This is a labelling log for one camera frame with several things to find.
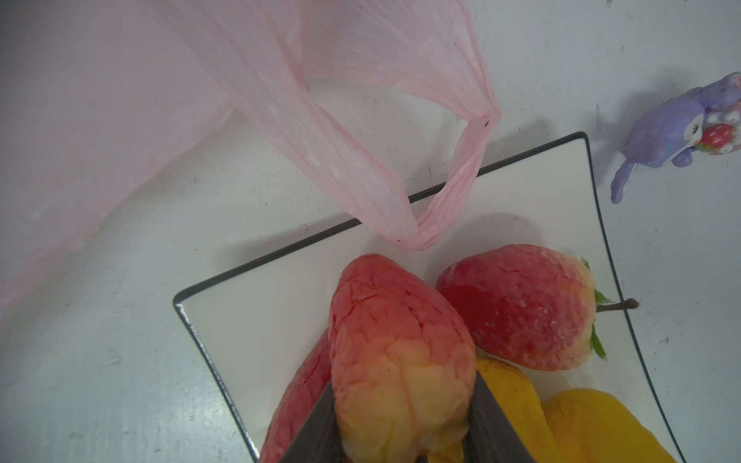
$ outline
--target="strawberry leaf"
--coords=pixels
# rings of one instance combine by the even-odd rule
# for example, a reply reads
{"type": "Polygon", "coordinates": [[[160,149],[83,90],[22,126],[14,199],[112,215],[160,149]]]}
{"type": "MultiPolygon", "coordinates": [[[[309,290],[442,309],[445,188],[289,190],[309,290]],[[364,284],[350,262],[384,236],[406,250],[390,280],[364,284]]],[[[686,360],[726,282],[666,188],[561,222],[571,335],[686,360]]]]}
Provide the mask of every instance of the strawberry leaf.
{"type": "Polygon", "coordinates": [[[597,301],[597,305],[612,304],[612,299],[608,299],[604,294],[598,290],[594,290],[594,300],[597,301]]]}
{"type": "Polygon", "coordinates": [[[605,352],[605,348],[602,347],[602,342],[599,341],[599,338],[597,337],[597,331],[594,329],[594,325],[592,325],[592,350],[597,354],[598,357],[600,357],[602,360],[607,361],[607,353],[605,352]]]}

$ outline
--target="white square plate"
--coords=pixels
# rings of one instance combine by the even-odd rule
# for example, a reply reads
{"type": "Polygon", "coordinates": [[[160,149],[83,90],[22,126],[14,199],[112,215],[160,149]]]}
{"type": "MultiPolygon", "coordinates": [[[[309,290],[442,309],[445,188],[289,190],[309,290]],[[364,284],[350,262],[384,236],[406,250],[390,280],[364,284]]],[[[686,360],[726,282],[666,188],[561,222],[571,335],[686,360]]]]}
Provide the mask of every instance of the white square plate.
{"type": "MultiPolygon", "coordinates": [[[[415,209],[424,210],[441,187],[414,195],[415,209]]],[[[183,290],[175,306],[255,457],[286,385],[327,326],[337,280],[351,260],[379,253],[434,284],[449,264],[515,243],[586,258],[597,288],[622,299],[584,133],[482,168],[456,224],[427,250],[401,249],[353,220],[183,290]]],[[[575,370],[525,370],[541,400],[574,387],[607,391],[679,461],[630,316],[600,313],[596,326],[607,362],[592,356],[575,370]]]]}

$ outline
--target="fake fruit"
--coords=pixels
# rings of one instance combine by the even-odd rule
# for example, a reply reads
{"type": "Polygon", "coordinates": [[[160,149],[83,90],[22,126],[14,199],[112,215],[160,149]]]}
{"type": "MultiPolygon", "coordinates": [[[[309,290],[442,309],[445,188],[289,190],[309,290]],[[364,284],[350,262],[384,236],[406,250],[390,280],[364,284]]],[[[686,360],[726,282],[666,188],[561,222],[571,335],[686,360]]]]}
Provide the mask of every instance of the fake fruit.
{"type": "Polygon", "coordinates": [[[535,370],[567,370],[604,357],[594,332],[597,311],[635,308],[629,299],[597,308],[585,263],[545,247],[513,244],[468,257],[445,270],[437,289],[486,352],[535,370]]]}
{"type": "Polygon", "coordinates": [[[706,128],[696,145],[698,150],[709,153],[720,152],[734,137],[734,128],[728,124],[718,124],[706,128]]]}
{"type": "MultiPolygon", "coordinates": [[[[497,359],[478,358],[476,368],[535,461],[566,463],[548,429],[540,399],[530,379],[519,368],[497,359]]],[[[428,461],[463,463],[462,444],[430,454],[428,461]]]]}
{"type": "Polygon", "coordinates": [[[571,463],[676,463],[656,437],[608,393],[567,390],[548,401],[543,412],[571,463]]]}
{"type": "Polygon", "coordinates": [[[330,381],[327,331],[296,371],[270,420],[259,463],[279,463],[330,381]]]}
{"type": "Polygon", "coordinates": [[[473,341],[422,280],[378,255],[352,261],[329,336],[335,413],[353,463],[413,463],[468,432],[473,341]]]}

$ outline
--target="purple toy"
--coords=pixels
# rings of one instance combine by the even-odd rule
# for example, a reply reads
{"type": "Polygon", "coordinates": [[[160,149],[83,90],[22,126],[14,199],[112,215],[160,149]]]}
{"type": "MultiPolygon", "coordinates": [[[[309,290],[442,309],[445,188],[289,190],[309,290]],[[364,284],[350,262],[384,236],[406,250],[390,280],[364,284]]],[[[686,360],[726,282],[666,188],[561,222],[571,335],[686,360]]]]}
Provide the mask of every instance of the purple toy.
{"type": "Polygon", "coordinates": [[[672,162],[692,163],[694,147],[702,138],[707,110],[725,108],[741,100],[741,73],[732,73],[708,85],[652,107],[638,119],[623,150],[626,160],[612,181],[612,202],[622,201],[622,190],[638,164],[658,168],[672,162]]]}

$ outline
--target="strawberry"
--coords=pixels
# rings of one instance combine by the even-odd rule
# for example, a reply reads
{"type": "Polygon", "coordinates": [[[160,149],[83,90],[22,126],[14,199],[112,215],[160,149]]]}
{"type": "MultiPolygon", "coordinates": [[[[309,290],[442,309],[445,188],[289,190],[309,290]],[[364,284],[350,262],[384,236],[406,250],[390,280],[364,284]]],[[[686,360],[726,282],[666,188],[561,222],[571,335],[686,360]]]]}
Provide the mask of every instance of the strawberry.
{"type": "Polygon", "coordinates": [[[708,127],[702,132],[702,138],[697,149],[708,153],[716,153],[729,143],[734,137],[734,128],[728,124],[718,124],[708,127]]]}
{"type": "Polygon", "coordinates": [[[579,367],[592,351],[605,358],[595,315],[637,307],[633,299],[610,305],[594,289],[586,261],[529,244],[463,259],[440,275],[437,290],[458,310],[477,346],[545,371],[579,367]]]}
{"type": "Polygon", "coordinates": [[[259,463],[279,463],[330,381],[327,331],[304,360],[270,420],[259,463]]]}

